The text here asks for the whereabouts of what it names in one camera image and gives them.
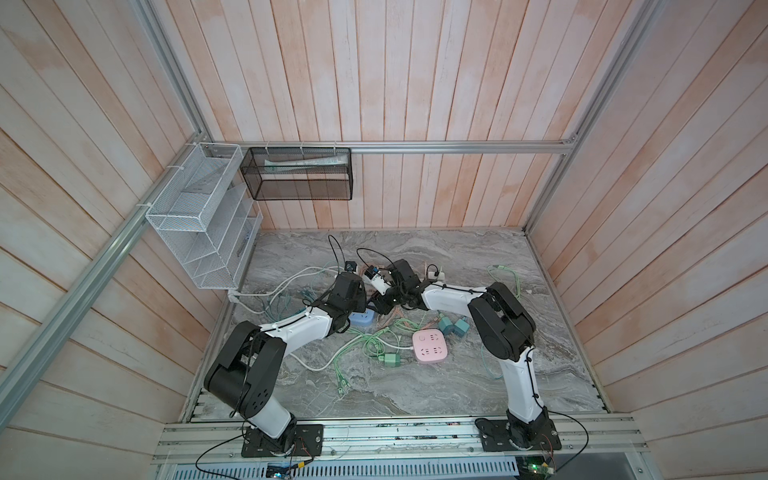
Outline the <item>blue power strip cube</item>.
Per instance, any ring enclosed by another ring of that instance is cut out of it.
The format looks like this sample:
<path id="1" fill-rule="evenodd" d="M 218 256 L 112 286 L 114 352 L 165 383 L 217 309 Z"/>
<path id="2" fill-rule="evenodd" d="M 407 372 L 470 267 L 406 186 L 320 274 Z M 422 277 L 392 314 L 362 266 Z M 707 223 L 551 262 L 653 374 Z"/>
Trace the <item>blue power strip cube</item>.
<path id="1" fill-rule="evenodd" d="M 367 329 L 374 325 L 376 313 L 371 309 L 353 312 L 349 315 L 350 325 L 354 328 Z"/>

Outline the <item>teal charger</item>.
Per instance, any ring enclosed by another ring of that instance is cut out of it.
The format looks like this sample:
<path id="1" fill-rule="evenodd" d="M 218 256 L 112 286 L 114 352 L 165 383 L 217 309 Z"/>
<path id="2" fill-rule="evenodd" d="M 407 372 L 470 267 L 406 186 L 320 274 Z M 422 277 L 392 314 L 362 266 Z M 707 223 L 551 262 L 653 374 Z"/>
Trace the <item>teal charger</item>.
<path id="1" fill-rule="evenodd" d="M 448 336 L 452 334 L 455 330 L 454 323 L 448 317 L 445 317 L 445 316 L 440 317 L 437 323 L 437 328 L 440 330 L 440 332 L 444 336 Z"/>

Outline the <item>pink power strip cube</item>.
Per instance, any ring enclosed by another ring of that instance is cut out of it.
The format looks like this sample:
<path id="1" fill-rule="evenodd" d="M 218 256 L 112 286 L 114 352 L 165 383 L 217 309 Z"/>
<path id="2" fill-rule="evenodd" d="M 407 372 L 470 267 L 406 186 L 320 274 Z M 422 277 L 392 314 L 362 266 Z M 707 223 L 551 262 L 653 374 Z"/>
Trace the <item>pink power strip cube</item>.
<path id="1" fill-rule="evenodd" d="M 414 332 L 412 348 L 420 364 L 440 363 L 448 356 L 446 339 L 439 329 L 422 329 Z"/>

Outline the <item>teal USB charger plug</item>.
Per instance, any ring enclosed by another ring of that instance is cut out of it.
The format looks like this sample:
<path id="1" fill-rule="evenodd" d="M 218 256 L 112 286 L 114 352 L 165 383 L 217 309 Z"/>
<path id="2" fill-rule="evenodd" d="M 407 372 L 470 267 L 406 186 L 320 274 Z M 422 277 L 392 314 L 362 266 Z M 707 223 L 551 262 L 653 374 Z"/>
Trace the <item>teal USB charger plug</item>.
<path id="1" fill-rule="evenodd" d="M 471 325 L 465 319 L 458 319 L 453 324 L 453 333 L 458 337 L 464 337 L 470 330 Z"/>

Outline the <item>light green USB charger plug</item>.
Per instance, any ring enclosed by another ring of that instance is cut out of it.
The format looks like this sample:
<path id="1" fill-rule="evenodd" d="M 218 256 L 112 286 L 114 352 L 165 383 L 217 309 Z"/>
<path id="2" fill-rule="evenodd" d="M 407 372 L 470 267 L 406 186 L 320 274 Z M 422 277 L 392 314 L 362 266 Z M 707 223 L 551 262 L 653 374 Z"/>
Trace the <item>light green USB charger plug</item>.
<path id="1" fill-rule="evenodd" d="M 398 367 L 401 364 L 399 353 L 384 353 L 377 356 L 377 360 L 386 367 Z"/>

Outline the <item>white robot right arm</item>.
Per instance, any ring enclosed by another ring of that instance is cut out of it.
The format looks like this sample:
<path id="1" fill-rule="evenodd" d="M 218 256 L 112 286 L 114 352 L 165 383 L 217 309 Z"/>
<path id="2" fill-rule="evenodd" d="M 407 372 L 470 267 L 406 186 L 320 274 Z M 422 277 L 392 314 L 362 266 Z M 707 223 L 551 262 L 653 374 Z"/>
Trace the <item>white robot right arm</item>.
<path id="1" fill-rule="evenodd" d="M 395 261 L 386 269 L 369 266 L 364 279 L 376 290 L 370 303 L 382 314 L 401 306 L 470 318 L 484 347 L 502 369 L 510 427 L 532 435 L 545 426 L 548 410 L 540 401 L 529 359 L 536 325 L 507 285 L 494 282 L 488 287 L 464 287 L 421 280 L 405 260 Z"/>

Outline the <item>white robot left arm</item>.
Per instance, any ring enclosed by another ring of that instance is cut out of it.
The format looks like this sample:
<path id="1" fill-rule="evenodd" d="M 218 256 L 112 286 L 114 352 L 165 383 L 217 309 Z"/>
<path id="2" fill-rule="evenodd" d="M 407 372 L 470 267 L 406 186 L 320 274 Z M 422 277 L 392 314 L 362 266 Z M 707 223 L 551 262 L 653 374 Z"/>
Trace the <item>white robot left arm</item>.
<path id="1" fill-rule="evenodd" d="M 294 420 L 273 398 L 284 358 L 309 343 L 346 331 L 349 315 L 365 309 L 362 278 L 344 271 L 302 312 L 276 323 L 238 324 L 206 373 L 204 388 L 268 438 L 278 439 Z"/>

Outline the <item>black mesh wall basket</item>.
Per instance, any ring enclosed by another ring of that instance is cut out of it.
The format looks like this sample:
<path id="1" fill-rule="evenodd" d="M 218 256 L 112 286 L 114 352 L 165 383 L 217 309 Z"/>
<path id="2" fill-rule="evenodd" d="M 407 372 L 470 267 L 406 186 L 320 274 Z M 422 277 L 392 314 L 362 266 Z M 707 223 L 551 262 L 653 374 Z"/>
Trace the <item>black mesh wall basket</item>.
<path id="1" fill-rule="evenodd" d="M 251 147 L 240 173 L 256 201 L 349 201 L 353 197 L 348 148 Z"/>

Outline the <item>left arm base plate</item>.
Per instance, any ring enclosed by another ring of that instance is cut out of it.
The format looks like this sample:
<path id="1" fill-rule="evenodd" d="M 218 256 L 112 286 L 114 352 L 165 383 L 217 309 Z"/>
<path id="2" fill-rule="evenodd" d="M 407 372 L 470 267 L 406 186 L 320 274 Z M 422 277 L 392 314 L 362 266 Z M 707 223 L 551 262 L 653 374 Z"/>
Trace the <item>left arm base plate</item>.
<path id="1" fill-rule="evenodd" d="M 272 438 L 255 426 L 245 430 L 241 455 L 244 458 L 267 458 L 321 455 L 324 440 L 323 424 L 303 424 L 291 420 L 286 430 Z"/>

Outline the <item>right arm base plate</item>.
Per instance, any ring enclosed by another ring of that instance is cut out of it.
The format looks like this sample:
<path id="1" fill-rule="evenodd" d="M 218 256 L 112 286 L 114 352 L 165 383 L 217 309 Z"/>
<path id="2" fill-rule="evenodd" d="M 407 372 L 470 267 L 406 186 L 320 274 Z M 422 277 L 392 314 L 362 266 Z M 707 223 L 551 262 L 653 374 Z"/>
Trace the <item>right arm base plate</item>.
<path id="1" fill-rule="evenodd" d="M 510 412 L 505 420 L 477 418 L 475 427 L 479 432 L 485 452 L 529 451 L 533 449 L 557 451 L 562 449 L 559 433 L 544 408 L 531 422 L 523 422 Z"/>

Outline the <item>aluminium front rail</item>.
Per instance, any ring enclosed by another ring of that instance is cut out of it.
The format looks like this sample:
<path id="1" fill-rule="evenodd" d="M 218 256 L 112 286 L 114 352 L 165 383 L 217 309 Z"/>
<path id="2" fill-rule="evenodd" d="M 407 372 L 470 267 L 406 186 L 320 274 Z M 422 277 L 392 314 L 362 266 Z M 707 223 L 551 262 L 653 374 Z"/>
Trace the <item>aluminium front rail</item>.
<path id="1" fill-rule="evenodd" d="M 554 425 L 527 450 L 527 455 L 553 452 L 647 452 L 648 443 L 627 414 L 554 414 Z M 320 419 L 297 423 L 296 436 L 319 441 L 320 460 L 417 457 L 480 457 L 491 453 L 474 417 L 405 417 Z M 151 463 L 240 462 L 243 439 L 237 421 L 170 424 L 164 428 Z"/>

